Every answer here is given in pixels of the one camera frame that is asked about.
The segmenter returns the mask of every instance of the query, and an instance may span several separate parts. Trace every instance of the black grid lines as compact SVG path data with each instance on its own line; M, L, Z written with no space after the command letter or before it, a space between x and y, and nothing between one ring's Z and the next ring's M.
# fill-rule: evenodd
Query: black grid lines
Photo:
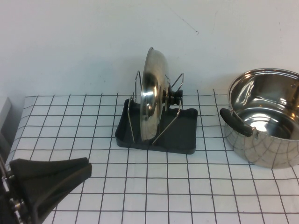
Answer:
M199 111L197 148L187 156L117 146L114 132L129 96L38 96L26 105L14 158L87 157L93 165L92 176L46 223L294 223L299 169L272 171L234 153L219 116L226 95L184 95L184 109Z

